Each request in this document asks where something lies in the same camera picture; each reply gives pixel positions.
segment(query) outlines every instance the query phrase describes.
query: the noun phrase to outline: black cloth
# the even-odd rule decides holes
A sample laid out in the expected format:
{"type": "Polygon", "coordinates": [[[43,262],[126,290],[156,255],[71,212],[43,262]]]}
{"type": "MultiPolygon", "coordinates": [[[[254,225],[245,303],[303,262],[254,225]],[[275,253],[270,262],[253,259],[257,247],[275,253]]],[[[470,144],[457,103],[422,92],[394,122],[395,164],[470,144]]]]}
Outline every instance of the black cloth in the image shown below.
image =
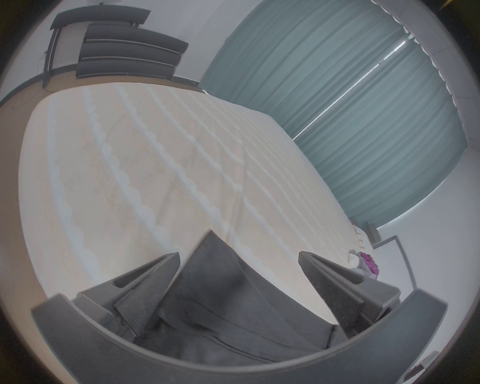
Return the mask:
{"type": "Polygon", "coordinates": [[[190,362],[240,366],[318,352],[338,332],[209,232],[135,343],[190,362]]]}

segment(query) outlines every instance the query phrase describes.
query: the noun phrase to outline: beige bed sheet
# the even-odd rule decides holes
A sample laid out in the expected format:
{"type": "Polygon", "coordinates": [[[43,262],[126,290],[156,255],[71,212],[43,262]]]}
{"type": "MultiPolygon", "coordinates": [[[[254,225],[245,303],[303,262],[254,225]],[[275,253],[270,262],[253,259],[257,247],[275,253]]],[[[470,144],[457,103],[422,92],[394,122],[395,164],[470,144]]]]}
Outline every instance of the beige bed sheet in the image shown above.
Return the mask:
{"type": "Polygon", "coordinates": [[[19,166],[25,242],[47,296],[75,297],[212,229],[267,280],[332,323],[297,263],[348,267],[353,226],[269,116],[162,85],[109,83],[42,100],[19,166]]]}

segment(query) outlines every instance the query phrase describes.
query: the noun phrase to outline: wooden floor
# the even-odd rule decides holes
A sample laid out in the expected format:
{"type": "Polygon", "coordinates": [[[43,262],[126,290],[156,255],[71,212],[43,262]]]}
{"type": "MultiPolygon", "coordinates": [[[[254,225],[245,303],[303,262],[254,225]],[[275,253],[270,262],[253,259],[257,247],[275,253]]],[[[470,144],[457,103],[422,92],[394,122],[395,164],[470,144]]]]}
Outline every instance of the wooden floor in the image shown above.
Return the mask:
{"type": "Polygon", "coordinates": [[[41,88],[41,82],[35,83],[0,107],[0,305],[27,349],[64,383],[76,381],[48,348],[30,314],[47,297],[35,276],[22,232],[18,205],[20,149],[30,114],[40,100],[62,89],[110,82],[161,84],[201,92],[168,80],[134,76],[76,79],[75,72],[67,72],[52,77],[46,89],[41,88]]]}

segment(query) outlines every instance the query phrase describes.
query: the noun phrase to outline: teal curtain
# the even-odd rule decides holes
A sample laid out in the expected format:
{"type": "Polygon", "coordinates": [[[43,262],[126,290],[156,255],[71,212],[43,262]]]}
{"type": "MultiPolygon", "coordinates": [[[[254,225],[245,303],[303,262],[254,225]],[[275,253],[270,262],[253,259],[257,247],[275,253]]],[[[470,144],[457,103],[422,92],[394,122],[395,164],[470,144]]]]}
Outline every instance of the teal curtain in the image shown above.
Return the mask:
{"type": "Polygon", "coordinates": [[[466,148],[452,98],[403,26],[369,0],[264,0],[200,82],[272,116],[349,217],[387,223],[445,179],[466,148]]]}

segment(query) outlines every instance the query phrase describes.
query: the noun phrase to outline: wall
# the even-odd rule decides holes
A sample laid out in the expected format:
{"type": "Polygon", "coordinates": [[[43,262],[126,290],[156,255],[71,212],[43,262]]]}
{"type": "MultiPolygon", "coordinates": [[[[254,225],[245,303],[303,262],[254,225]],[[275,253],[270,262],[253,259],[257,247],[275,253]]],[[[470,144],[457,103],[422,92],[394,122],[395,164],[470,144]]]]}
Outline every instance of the wall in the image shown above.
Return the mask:
{"type": "Polygon", "coordinates": [[[418,287],[448,303],[423,356],[441,351],[480,289],[480,153],[468,149],[429,196],[378,230],[399,237],[418,287]]]}
{"type": "MultiPolygon", "coordinates": [[[[225,39],[260,2],[261,0],[120,0],[105,1],[105,4],[151,10],[141,27],[189,43],[175,75],[200,81],[225,39]]],[[[50,26],[57,13],[98,3],[99,1],[91,0],[63,0],[22,42],[22,48],[2,76],[0,100],[23,82],[43,72],[45,54],[52,35],[50,26]]],[[[86,27],[82,24],[70,25],[65,30],[66,36],[62,36],[63,32],[60,35],[53,68],[77,63],[86,27]]]]}

